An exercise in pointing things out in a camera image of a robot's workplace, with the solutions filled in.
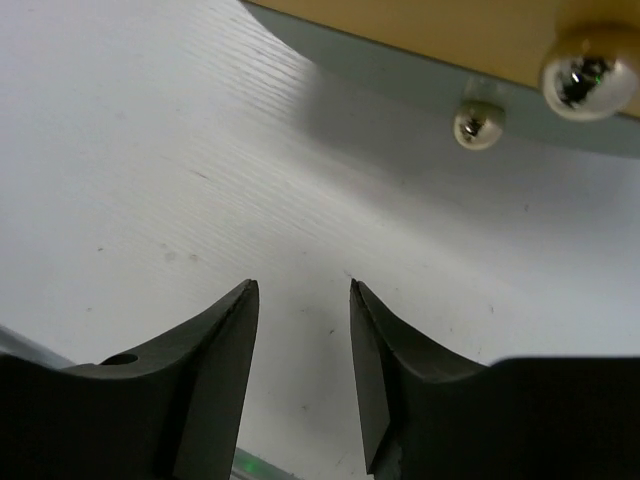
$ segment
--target wooden board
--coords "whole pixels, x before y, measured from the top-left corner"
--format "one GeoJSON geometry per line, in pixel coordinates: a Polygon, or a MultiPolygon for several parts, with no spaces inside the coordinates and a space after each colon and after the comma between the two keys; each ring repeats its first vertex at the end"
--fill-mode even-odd
{"type": "MultiPolygon", "coordinates": [[[[636,0],[252,0],[253,3],[537,88],[558,33],[640,28],[636,0]]],[[[640,117],[640,95],[626,113],[640,117]]]]}

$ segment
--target green light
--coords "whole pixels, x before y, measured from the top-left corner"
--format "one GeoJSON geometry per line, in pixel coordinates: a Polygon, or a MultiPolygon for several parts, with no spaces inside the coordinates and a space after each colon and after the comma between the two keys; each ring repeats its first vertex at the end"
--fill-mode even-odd
{"type": "Polygon", "coordinates": [[[256,464],[253,462],[247,462],[244,464],[244,471],[247,473],[253,473],[256,471],[256,464]]]}

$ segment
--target white textured surface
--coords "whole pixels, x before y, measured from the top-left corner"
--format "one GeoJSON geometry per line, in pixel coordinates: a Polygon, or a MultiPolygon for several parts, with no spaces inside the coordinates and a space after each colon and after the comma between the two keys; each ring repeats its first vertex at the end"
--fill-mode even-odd
{"type": "Polygon", "coordinates": [[[0,322],[98,361],[246,277],[239,445],[364,478],[351,276],[450,348],[637,353],[640,162],[449,119],[323,74],[234,0],[6,0],[0,322]]]}

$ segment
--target white surface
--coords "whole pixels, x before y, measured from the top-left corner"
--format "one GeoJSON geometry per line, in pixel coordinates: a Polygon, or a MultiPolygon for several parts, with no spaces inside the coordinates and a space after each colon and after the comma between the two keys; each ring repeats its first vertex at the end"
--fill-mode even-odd
{"type": "Polygon", "coordinates": [[[638,352],[640,162],[462,151],[234,0],[1,9],[7,327],[100,361],[258,279],[239,445],[306,480],[364,478],[351,276],[473,359],[638,352]]]}

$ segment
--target chrome ball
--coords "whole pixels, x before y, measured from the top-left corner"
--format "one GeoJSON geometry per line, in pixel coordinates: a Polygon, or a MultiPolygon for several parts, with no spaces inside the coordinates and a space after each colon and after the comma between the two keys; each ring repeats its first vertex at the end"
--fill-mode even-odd
{"type": "Polygon", "coordinates": [[[465,102],[453,120],[453,136],[468,150],[484,150],[502,136],[504,110],[484,102],[465,102]]]}
{"type": "Polygon", "coordinates": [[[624,61],[598,56],[555,58],[543,67],[541,78],[549,107],[576,122],[600,120],[624,109],[639,83],[624,61]]]}

